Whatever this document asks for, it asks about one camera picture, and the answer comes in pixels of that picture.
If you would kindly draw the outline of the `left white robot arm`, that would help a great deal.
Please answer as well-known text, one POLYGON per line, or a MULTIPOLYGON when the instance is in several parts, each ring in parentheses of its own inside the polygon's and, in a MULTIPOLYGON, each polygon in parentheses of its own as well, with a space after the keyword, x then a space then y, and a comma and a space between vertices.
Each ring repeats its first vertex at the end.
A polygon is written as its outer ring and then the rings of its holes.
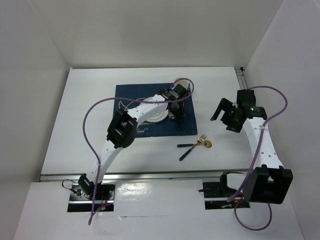
POLYGON ((150 117, 164 111, 168 111, 178 122, 184 118, 184 101, 190 98, 193 90, 175 82, 172 87, 157 92, 154 96, 144 100, 130 99, 124 97, 110 97, 94 103, 86 112, 82 132, 84 139, 96 157, 96 162, 90 171, 83 173, 78 180, 81 194, 88 200, 97 197, 99 185, 102 183, 104 174, 116 158, 125 148, 129 147, 135 140, 137 128, 150 117), (139 103, 130 109, 119 108, 107 128, 106 140, 100 153, 93 148, 86 134, 86 121, 90 112, 98 104, 111 100, 125 100, 139 103))

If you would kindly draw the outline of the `blue white mug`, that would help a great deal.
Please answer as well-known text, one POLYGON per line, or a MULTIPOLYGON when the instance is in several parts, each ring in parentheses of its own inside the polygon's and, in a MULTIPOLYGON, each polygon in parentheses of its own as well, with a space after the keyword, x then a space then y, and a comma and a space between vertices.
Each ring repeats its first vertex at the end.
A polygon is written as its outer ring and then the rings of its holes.
POLYGON ((176 87, 177 85, 183 86, 189 93, 193 90, 193 86, 190 82, 190 80, 186 78, 177 78, 173 82, 173 87, 176 87))

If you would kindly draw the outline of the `aluminium front rail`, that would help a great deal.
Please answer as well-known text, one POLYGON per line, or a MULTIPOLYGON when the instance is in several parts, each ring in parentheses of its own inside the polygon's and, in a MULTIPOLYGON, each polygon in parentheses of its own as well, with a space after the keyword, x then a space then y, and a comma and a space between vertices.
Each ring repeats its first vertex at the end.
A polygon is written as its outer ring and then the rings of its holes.
MULTIPOLYGON (((234 170, 196 170, 196 171, 163 171, 163 172, 119 172, 106 173, 103 177, 104 181, 129 181, 129 180, 178 180, 178 179, 206 179, 219 178, 223 172, 236 172, 244 174, 246 169, 234 170)), ((77 181, 79 174, 42 174, 39 178, 40 182, 58 182, 65 179, 77 181)))

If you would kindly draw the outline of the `white plate green rim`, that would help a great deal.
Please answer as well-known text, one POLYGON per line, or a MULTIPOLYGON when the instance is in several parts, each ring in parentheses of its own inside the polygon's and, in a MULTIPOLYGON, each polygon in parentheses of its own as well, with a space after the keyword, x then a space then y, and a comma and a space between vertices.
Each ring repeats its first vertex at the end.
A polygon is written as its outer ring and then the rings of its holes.
POLYGON ((141 103, 143 110, 140 111, 139 123, 143 123, 150 117, 164 112, 168 107, 168 102, 161 95, 154 95, 148 100, 148 103, 141 103))

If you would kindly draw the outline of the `gold spoon green handle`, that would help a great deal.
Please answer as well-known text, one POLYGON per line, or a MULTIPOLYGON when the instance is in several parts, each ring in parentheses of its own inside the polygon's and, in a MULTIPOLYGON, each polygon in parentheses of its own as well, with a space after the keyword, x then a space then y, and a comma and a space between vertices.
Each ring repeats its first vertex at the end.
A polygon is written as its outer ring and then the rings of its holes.
POLYGON ((211 148, 212 142, 209 140, 205 140, 202 143, 196 143, 196 144, 192 144, 192 143, 178 144, 177 147, 184 148, 184 147, 193 147, 193 146, 202 146, 202 145, 205 146, 206 148, 211 148))

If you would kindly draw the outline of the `blue fish placemat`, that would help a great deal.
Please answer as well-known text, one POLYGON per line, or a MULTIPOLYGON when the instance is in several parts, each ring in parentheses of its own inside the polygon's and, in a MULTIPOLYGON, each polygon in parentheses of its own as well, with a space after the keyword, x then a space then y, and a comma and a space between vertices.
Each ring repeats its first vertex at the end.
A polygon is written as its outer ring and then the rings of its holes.
MULTIPOLYGON (((153 97, 158 91, 168 89, 171 83, 121 84, 115 87, 117 98, 143 101, 153 97)), ((168 110, 160 112, 137 127, 136 138, 192 136, 198 134, 192 98, 183 102, 182 122, 173 119, 168 110)))

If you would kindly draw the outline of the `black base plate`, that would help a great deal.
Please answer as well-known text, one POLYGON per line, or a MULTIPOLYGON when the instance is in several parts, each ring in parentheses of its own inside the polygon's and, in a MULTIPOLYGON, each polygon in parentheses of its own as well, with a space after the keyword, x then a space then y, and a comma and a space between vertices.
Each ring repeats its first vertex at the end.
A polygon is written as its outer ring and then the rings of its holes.
POLYGON ((198 190, 203 193, 204 206, 206 210, 226 210, 234 209, 236 204, 238 208, 250 208, 250 204, 243 200, 240 194, 235 200, 227 202, 227 198, 233 195, 237 190, 227 186, 228 174, 240 174, 240 172, 224 171, 219 177, 219 181, 207 181, 202 183, 202 189, 198 190))
MULTIPOLYGON (((91 212, 93 198, 87 195, 74 180, 65 179, 61 186, 68 190, 69 201, 67 211, 69 213, 91 212)), ((100 212, 113 212, 115 199, 115 184, 102 184, 97 189, 94 200, 94 211, 100 208, 100 212)))

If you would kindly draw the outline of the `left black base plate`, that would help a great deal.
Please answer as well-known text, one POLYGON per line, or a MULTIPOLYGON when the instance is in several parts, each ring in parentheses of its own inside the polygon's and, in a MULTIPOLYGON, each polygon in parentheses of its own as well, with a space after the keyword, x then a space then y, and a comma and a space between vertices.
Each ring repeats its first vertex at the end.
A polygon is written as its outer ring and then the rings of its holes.
MULTIPOLYGON (((87 195, 74 180, 65 179, 61 186, 68 190, 69 201, 67 211, 69 213, 91 212, 93 198, 87 195)), ((100 212, 113 212, 115 199, 115 184, 102 184, 97 189, 94 200, 94 211, 100 208, 100 212)))

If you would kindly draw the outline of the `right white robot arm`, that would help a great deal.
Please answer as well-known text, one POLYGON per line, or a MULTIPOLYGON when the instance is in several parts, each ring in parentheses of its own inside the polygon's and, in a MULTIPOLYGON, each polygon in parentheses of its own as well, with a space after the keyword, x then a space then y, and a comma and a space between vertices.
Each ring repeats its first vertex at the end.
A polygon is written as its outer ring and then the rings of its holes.
POLYGON ((244 130, 253 155, 242 182, 236 186, 228 178, 220 181, 220 194, 229 196, 228 202, 242 195, 247 202, 282 204, 292 183, 293 173, 284 168, 270 136, 268 123, 275 116, 267 116, 266 110, 256 105, 253 89, 238 90, 235 103, 222 98, 211 120, 217 120, 220 112, 224 112, 221 121, 226 125, 226 130, 234 133, 244 130))

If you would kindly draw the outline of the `gold knife green handle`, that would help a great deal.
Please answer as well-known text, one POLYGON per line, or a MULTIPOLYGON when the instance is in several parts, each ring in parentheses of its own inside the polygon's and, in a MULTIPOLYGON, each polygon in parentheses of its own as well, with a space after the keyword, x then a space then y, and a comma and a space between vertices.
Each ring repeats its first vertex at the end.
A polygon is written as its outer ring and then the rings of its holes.
POLYGON ((179 115, 174 115, 172 113, 168 113, 168 117, 169 117, 169 120, 171 122, 173 122, 177 128, 181 129, 182 127, 182 124, 184 122, 184 115, 183 116, 179 116, 179 115))

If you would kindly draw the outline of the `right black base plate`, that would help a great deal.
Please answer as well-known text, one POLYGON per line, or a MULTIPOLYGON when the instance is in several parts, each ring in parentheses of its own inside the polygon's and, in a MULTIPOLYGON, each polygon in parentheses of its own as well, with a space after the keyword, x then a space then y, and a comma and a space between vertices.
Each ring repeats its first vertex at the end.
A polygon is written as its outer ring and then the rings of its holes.
POLYGON ((250 204, 243 200, 240 194, 235 200, 227 202, 227 198, 233 195, 237 190, 227 186, 228 174, 240 174, 240 172, 224 171, 219 177, 219 181, 207 181, 202 183, 202 189, 198 190, 203 193, 204 206, 206 210, 226 210, 234 209, 236 204, 238 208, 250 208, 250 204))

